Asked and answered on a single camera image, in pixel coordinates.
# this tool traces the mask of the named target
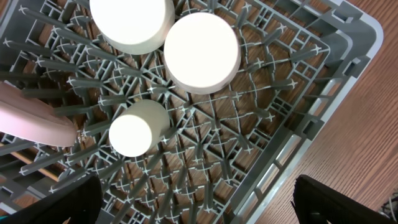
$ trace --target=wood grain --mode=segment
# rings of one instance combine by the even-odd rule
[[[22,162],[25,162],[26,164],[31,164],[33,161],[29,159],[28,157],[22,155],[21,153],[18,152],[12,152],[11,155],[13,155],[15,158],[19,159]],[[41,172],[43,175],[50,177],[54,181],[58,182],[58,176],[55,175],[53,172],[48,171],[47,169],[39,169],[39,172]]]
[[[300,174],[373,210],[398,186],[398,1],[350,2],[381,23],[384,43],[258,223],[298,223],[290,201]]]
[[[7,1],[7,0],[0,1],[0,18],[2,17],[8,2],[9,1]]]

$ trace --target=white mug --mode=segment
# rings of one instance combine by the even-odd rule
[[[109,141],[118,153],[136,157],[154,147],[169,127],[169,114],[160,103],[141,100],[112,122]]]
[[[90,11],[104,38],[133,55],[163,45],[175,20],[171,0],[90,0]]]
[[[231,26],[205,12],[184,16],[170,29],[164,62],[172,80],[185,91],[209,94],[235,77],[241,48]]]

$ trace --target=pink object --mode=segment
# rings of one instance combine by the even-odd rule
[[[19,89],[3,82],[0,82],[0,131],[51,146],[72,146],[76,139],[76,129],[67,117],[55,116],[51,106],[25,98]]]

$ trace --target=wooden surface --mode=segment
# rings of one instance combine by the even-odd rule
[[[300,174],[373,210],[398,186],[398,1],[350,2],[381,23],[383,45],[258,223],[298,223],[290,201]]]
[[[4,10],[6,9],[7,3],[8,3],[7,0],[0,1],[0,17],[2,16]]]

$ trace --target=gray plastic dish rack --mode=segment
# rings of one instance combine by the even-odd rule
[[[24,194],[40,199],[95,172],[104,193],[97,223],[254,223],[383,40],[380,24],[343,0],[176,0],[177,19],[215,13],[242,47],[229,86],[193,95],[166,76],[161,49],[118,52],[96,30],[87,0],[65,2],[9,1],[1,19],[1,42],[18,54],[0,80],[83,121],[68,148],[3,134],[0,208],[9,213],[21,209],[13,201]],[[23,21],[29,32],[16,26]],[[25,40],[6,32],[13,26]],[[146,98],[165,106],[172,128],[147,154],[123,157],[108,129]],[[29,149],[30,164],[11,156]],[[37,175],[52,164],[61,167],[58,182]]]

